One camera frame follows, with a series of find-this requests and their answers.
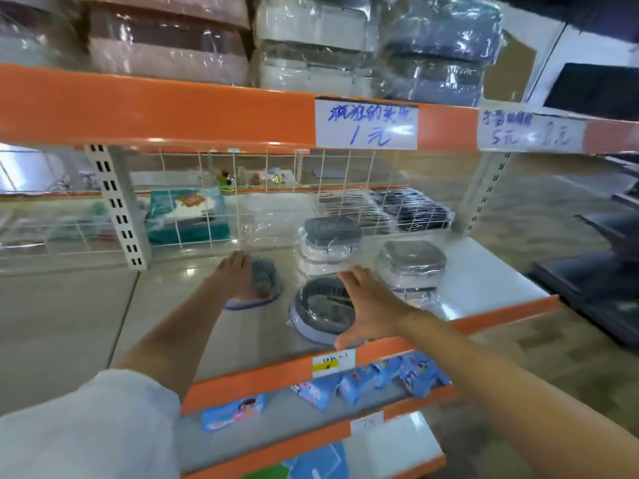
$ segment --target human hand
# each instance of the human hand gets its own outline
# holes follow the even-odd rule
[[[251,263],[248,253],[236,250],[220,262],[215,272],[204,280],[203,285],[219,293],[225,301],[247,295],[253,277]]]
[[[355,306],[355,324],[335,340],[335,348],[342,350],[351,343],[368,338],[382,338],[397,334],[398,323],[416,309],[375,279],[370,269],[359,265],[337,273]]]

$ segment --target price label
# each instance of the price label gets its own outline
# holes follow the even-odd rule
[[[323,148],[417,149],[417,106],[315,99],[315,144]]]
[[[345,349],[313,358],[313,378],[332,375],[355,368],[355,350]]]
[[[581,152],[586,121],[536,114],[492,105],[480,108],[477,147],[480,150]]]
[[[384,410],[378,410],[362,418],[351,420],[351,435],[368,432],[384,423]]]

